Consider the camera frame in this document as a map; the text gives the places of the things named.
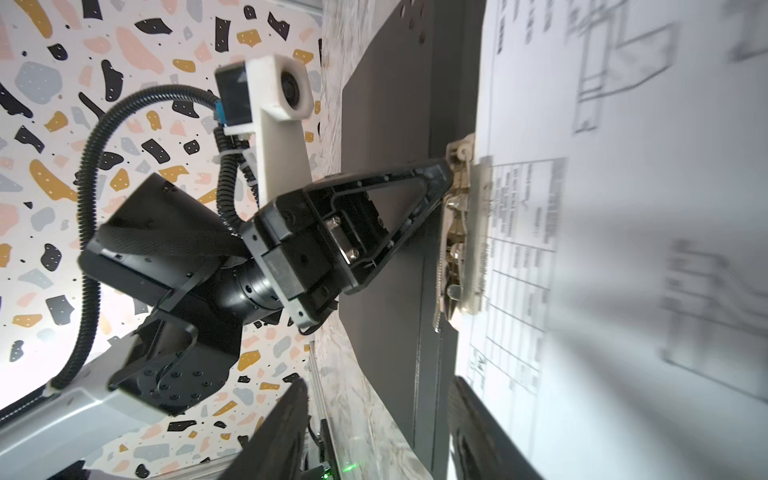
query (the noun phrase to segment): terrazzo wallpaper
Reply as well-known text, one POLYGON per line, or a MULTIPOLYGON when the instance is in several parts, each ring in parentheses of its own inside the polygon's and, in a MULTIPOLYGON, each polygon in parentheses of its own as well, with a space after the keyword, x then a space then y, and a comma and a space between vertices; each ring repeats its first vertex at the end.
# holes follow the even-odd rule
MULTIPOLYGON (((214 70, 269 53, 306 64, 315 95, 304 121, 318 173, 323 110, 321 18, 261 0, 2 0, 0 3, 0 406, 55 375, 80 316, 79 156, 98 118, 153 84, 217 93, 214 70)), ((218 166, 211 112, 155 104, 123 124, 98 173, 98 220, 157 172, 215 209, 218 166)), ((242 178, 237 208, 256 203, 242 178)), ((150 307, 102 287, 91 358, 144 320, 150 307)), ((242 356, 220 392, 185 415, 148 425, 87 457, 90 468, 147 478, 240 450, 287 383, 306 373, 308 337, 283 318, 245 327, 242 356)))

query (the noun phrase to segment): white paper sheet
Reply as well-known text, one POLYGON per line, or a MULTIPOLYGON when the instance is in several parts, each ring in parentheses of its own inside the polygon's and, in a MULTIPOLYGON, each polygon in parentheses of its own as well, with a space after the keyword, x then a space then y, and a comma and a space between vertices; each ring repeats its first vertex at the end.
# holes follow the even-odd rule
POLYGON ((768 2, 488 0, 468 379, 539 472, 768 472, 768 2))

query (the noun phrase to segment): black strap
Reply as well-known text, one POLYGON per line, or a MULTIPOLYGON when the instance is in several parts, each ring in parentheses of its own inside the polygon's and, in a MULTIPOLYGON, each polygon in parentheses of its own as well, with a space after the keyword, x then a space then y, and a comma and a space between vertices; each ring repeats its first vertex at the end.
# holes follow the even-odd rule
POLYGON ((239 237, 215 230, 141 230, 105 223, 97 235, 105 248, 127 255, 250 257, 239 237))

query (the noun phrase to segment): robotic arm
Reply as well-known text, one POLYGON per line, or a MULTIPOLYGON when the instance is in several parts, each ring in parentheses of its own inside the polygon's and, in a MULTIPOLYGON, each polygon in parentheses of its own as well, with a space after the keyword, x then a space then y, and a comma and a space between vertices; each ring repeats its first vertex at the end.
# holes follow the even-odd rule
MULTIPOLYGON (((304 65, 270 56, 222 67, 216 79, 221 99, 213 106, 223 125, 215 132, 219 215, 157 174, 98 230, 94 207, 88 208, 96 161, 117 126, 150 103, 199 100, 207 98, 204 91, 178 85, 140 91, 106 113, 91 134, 78 192, 79 264, 84 282, 95 286, 96 316, 95 281, 154 308, 135 332, 83 369, 87 352, 81 355, 73 379, 57 376, 0 415, 0 463, 9 478, 47 478, 119 435, 213 395, 239 358, 244 324, 277 323, 287 309, 301 333, 313 332, 341 292, 371 282, 452 185, 443 159, 312 183, 301 119, 314 102, 304 65), (242 148, 251 133, 255 147, 242 148), (248 221, 233 209, 238 168, 249 184, 259 179, 263 206, 248 221), (368 192, 414 179, 422 196, 386 229, 368 192)), ((94 309, 90 298, 84 295, 84 313, 94 309)))

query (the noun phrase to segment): technical drawing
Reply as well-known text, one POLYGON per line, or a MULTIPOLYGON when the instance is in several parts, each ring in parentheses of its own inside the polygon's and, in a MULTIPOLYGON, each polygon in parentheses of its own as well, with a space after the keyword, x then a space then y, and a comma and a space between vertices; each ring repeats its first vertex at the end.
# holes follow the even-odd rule
POLYGON ((741 36, 730 51, 731 61, 745 61, 768 53, 768 0, 727 0, 725 15, 740 15, 741 36))
POLYGON ((725 257, 679 240, 662 307, 670 314, 664 361, 768 402, 768 293, 752 288, 725 257))
POLYGON ((600 124, 604 98, 640 87, 665 72, 677 51, 677 24, 634 35, 627 31, 631 0, 590 0, 569 4, 566 40, 583 38, 574 133, 600 124))

